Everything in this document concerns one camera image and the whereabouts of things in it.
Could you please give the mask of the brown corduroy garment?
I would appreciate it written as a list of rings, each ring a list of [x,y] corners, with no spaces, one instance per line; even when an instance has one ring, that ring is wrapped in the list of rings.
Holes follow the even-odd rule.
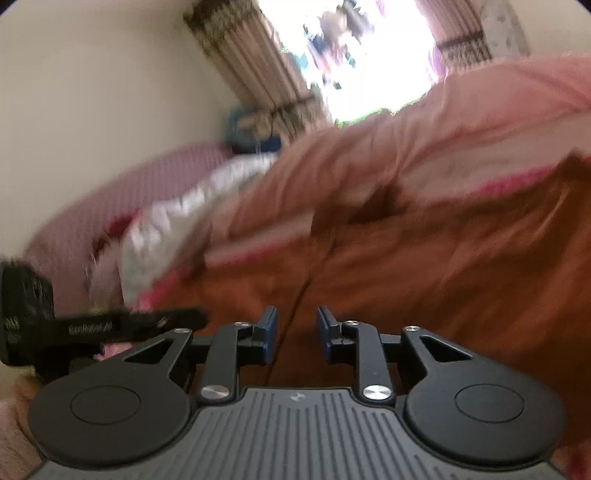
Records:
[[[567,412],[565,452],[590,450],[590,163],[571,156],[500,196],[420,206],[396,186],[331,213],[308,238],[179,281],[162,309],[211,327],[279,311],[276,358],[245,381],[328,386],[315,311],[392,333],[415,324],[529,374]]]

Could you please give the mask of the blue clothes pile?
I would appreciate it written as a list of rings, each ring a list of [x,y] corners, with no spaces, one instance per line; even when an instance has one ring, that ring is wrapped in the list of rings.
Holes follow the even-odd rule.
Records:
[[[224,142],[236,155],[276,153],[280,136],[273,133],[270,112],[264,109],[232,109],[224,130]]]

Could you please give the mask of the pink quilted headboard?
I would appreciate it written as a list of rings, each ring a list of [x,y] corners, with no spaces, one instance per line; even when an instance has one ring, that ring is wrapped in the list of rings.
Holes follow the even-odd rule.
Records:
[[[50,280],[58,309],[87,302],[91,244],[115,218],[181,195],[231,156],[222,143],[193,143],[125,171],[54,215],[28,244],[23,259]]]

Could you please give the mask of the white pastel patterned blanket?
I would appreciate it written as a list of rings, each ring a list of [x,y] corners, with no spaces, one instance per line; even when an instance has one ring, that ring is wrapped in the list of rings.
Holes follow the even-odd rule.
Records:
[[[276,153],[237,155],[190,190],[117,218],[96,243],[89,297],[100,309],[135,306],[183,263],[197,258],[211,237],[216,208],[266,174]]]

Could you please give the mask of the pink quilt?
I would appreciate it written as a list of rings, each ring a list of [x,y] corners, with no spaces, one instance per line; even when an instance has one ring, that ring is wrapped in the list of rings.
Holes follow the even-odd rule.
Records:
[[[589,150],[588,56],[453,74],[396,114],[301,136],[215,210],[204,262],[238,263],[307,237],[322,206],[360,206],[384,185],[451,198]]]

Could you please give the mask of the left striped curtain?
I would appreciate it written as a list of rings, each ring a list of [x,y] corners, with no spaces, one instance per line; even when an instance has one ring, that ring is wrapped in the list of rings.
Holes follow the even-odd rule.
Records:
[[[281,51],[259,3],[196,1],[184,22],[242,106],[270,112],[280,139],[291,142],[329,125],[322,98]]]

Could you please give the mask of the striped curtain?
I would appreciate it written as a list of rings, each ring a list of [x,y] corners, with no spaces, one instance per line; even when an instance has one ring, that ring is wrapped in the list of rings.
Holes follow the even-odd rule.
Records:
[[[430,62],[439,78],[493,60],[471,1],[418,0],[416,5],[435,42]]]
[[[291,142],[329,125],[322,98],[281,51],[259,3],[196,1],[184,22],[242,106],[270,112],[280,139]]]

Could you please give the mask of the right striped curtain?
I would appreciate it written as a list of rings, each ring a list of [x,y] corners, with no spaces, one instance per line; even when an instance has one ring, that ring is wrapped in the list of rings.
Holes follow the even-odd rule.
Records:
[[[430,62],[439,78],[493,60],[471,1],[418,0],[416,5],[435,42]]]

